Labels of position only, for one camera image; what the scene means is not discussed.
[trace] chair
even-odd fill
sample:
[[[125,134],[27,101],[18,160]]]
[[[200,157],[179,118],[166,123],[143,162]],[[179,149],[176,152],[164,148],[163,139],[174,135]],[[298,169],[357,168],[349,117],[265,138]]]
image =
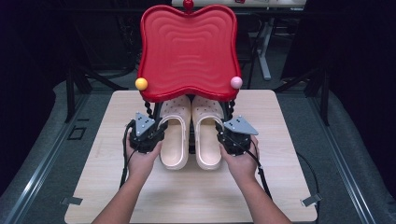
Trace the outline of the chair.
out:
[[[253,68],[258,56],[257,49],[264,29],[264,22],[262,22],[262,18],[259,15],[252,13],[237,13],[236,19],[238,21],[236,54],[238,61],[242,64],[241,69],[244,69],[245,65],[250,63],[247,82],[247,89],[250,89]]]

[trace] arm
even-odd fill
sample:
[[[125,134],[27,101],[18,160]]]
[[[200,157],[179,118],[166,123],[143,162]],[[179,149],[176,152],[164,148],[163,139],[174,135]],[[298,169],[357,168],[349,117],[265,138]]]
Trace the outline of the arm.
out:
[[[162,142],[159,142],[149,154],[136,152],[132,156],[128,163],[128,179],[93,223],[129,223],[140,190],[151,173],[154,161],[160,153],[161,146]],[[133,151],[129,144],[127,144],[128,157]]]
[[[251,136],[251,139],[257,146],[257,139],[254,136]],[[241,189],[247,201],[247,207],[253,222],[255,224],[291,223],[257,182],[254,176],[257,163],[248,154],[236,157],[229,155],[222,145],[220,145],[220,151],[221,157],[228,163],[228,168],[236,185]],[[250,144],[250,151],[256,155],[253,144]]]

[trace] white slipper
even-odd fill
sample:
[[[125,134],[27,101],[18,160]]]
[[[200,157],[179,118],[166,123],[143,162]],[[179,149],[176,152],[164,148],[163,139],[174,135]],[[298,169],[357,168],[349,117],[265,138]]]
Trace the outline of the white slipper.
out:
[[[220,166],[221,155],[215,122],[222,125],[223,110],[219,102],[197,95],[191,107],[198,165],[204,170],[216,170]]]
[[[160,111],[163,118],[159,125],[168,121],[160,158],[170,170],[184,167],[189,157],[189,136],[191,122],[191,102],[186,95],[163,102]]]

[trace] table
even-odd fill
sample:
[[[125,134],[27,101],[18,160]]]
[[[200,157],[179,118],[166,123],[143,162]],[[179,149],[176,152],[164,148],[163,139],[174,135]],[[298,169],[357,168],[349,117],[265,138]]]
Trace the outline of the table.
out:
[[[244,4],[235,0],[193,0],[195,7],[221,4],[227,7],[304,7],[306,0],[246,0]],[[183,0],[172,0],[172,6],[183,7]]]
[[[301,204],[310,193],[274,92],[240,91],[235,103],[233,114],[242,115],[259,132],[261,163],[274,202],[293,222],[314,221],[315,207]],[[73,195],[82,202],[69,205],[67,223],[91,223],[118,191],[121,138],[136,111],[146,111],[138,91],[113,93]],[[251,222],[251,216],[226,162],[216,171],[204,171],[190,155],[178,171],[155,161],[131,222],[235,223]]]
[[[244,4],[235,3],[234,0],[194,0],[195,7],[205,7],[213,4],[221,4],[227,7],[297,7],[304,8],[306,0],[246,0]],[[172,0],[173,7],[183,7],[183,0]],[[262,46],[258,49],[259,62],[262,68],[262,76],[264,80],[271,80],[270,70],[268,68],[267,60],[265,59],[265,53],[268,48],[271,33],[273,30],[274,19],[269,20],[265,23],[265,27],[262,31]]]

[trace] red tray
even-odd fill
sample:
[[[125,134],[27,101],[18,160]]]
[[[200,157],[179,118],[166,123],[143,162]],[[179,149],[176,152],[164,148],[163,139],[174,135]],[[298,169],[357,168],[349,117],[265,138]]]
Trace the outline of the red tray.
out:
[[[182,94],[227,102],[241,77],[235,52],[236,17],[221,5],[183,12],[169,6],[149,8],[141,21],[142,59],[137,77],[148,86],[144,100],[159,103]]]

